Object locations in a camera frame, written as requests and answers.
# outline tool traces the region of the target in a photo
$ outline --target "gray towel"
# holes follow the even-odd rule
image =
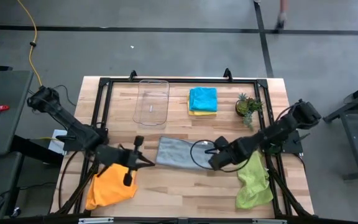
[[[161,137],[158,145],[158,153],[155,162],[160,165],[172,166],[183,169],[205,170],[197,166],[190,157],[190,148],[194,144],[191,141],[181,139]],[[205,154],[206,149],[212,149],[214,146],[211,142],[206,144],[203,142],[197,143],[193,147],[194,160],[203,167],[211,168],[208,164],[208,159],[211,154]]]

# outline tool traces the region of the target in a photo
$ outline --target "plant pot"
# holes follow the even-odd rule
[[[240,113],[240,111],[238,111],[238,109],[237,109],[237,104],[239,104],[239,102],[240,102],[240,100],[237,100],[236,105],[234,105],[234,107],[235,107],[235,109],[236,109],[237,115],[243,117],[244,114]]]

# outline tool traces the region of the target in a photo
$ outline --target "person's leg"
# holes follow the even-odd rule
[[[276,30],[284,29],[287,20],[288,0],[280,0],[280,12],[277,18]]]

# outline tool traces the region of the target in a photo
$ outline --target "blue towel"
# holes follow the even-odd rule
[[[190,90],[189,109],[191,111],[210,111],[218,110],[218,99],[215,88],[196,87]]]

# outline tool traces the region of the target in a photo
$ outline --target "potted plant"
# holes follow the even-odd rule
[[[252,126],[252,113],[262,111],[262,105],[262,102],[247,97],[246,94],[241,93],[239,95],[239,100],[236,102],[236,112],[239,116],[242,116],[242,122],[251,130],[254,130]]]

